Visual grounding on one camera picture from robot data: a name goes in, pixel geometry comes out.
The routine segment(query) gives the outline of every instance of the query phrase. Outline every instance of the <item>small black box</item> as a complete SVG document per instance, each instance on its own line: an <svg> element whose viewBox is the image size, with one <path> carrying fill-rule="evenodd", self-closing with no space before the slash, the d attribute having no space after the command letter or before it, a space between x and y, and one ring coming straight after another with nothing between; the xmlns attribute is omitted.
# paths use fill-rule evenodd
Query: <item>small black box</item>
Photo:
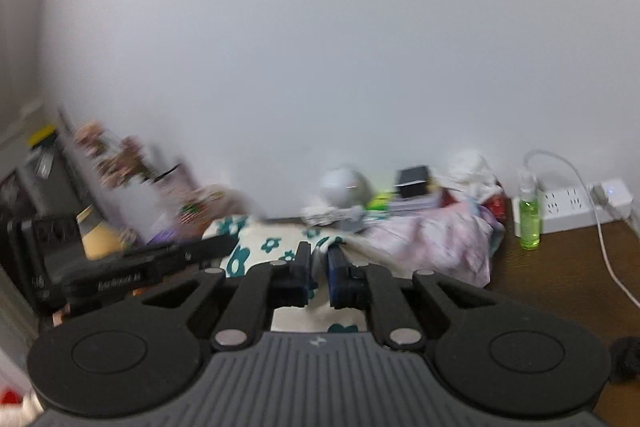
<svg viewBox="0 0 640 427"><path fill-rule="evenodd" d="M420 165L398 172L396 192L401 198L415 198L428 194L429 169Z"/></svg>

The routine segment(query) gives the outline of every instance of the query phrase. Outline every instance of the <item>gray ribbed panel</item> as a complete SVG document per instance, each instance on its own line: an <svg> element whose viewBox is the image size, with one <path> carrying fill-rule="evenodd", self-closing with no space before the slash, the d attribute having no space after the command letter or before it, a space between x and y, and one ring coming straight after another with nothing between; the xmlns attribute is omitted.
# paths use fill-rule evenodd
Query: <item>gray ribbed panel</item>
<svg viewBox="0 0 640 427"><path fill-rule="evenodd" d="M181 397L124 419L52 410L35 427L603 427L589 413L547 422L478 412L452 397L418 355L395 353L370 333L265 333L213 357Z"/></svg>

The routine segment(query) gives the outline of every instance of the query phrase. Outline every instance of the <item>white cable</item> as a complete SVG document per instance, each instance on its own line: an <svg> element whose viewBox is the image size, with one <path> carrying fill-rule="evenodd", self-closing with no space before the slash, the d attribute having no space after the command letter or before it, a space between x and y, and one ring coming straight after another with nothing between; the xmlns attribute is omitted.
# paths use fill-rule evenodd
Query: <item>white cable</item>
<svg viewBox="0 0 640 427"><path fill-rule="evenodd" d="M549 156L551 158L555 158L556 160L560 160L562 163L567 165L573 172L575 172L575 175L580 181L580 185L582 185L582 188L587 193L587 198L589 198L589 204L591 205L593 214L596 217L596 226L598 227L598 237L600 238L600 249L602 250L602 258L604 259L604 264L606 264L607 266L607 271L609 272L609 275L613 279L613 282L616 283L618 287L626 294L626 296L629 297L631 302L633 302L633 304L635 304L635 306L640 309L640 301L638 301L638 299L634 297L633 293L631 293L626 288L626 286L623 285L620 279L618 279L618 277L616 276L615 272L613 272L613 268L611 267L611 263L609 262L609 255L607 254L607 249L604 246L604 238L602 237L602 227L600 225L600 219L598 218L598 213L596 211L596 205L595 203L593 203L593 198L591 198L591 191L587 188L587 185L584 183L582 176L580 176L580 172L578 172L578 169L576 169L569 160L562 158L562 156L549 151L541 150L541 149L533 149L528 153L526 153L526 155L524 155L524 166L527 169L529 169L530 159L532 159L534 156Z"/></svg>

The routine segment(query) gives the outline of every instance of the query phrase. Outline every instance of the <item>circular disc cover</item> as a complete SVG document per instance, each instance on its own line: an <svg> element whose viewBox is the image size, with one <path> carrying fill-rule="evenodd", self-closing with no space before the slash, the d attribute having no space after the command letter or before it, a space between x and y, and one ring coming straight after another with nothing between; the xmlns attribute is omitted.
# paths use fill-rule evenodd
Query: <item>circular disc cover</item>
<svg viewBox="0 0 640 427"><path fill-rule="evenodd" d="M436 344L435 363L466 400L529 418L593 406L609 372L607 351L589 331L516 305L466 311Z"/></svg>
<svg viewBox="0 0 640 427"><path fill-rule="evenodd" d="M169 310L111 310L77 317L34 343L28 371L48 405L85 417L125 416L177 396L195 378L199 343Z"/></svg>

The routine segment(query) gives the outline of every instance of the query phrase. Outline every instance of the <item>white power strip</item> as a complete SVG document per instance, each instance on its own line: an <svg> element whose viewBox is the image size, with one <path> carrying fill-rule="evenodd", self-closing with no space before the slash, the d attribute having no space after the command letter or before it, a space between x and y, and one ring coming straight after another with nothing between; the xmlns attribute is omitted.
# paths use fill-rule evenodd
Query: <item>white power strip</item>
<svg viewBox="0 0 640 427"><path fill-rule="evenodd" d="M613 206L624 219L631 215L631 203L633 196L624 182L617 178L602 182L609 204ZM515 233L520 237L520 198L514 198L513 220ZM589 198L581 186L571 188L559 188L538 192L538 204L540 206L540 233L560 232L561 230L581 229L596 224ZM606 208L596 205L596 212L601 223L614 221Z"/></svg>

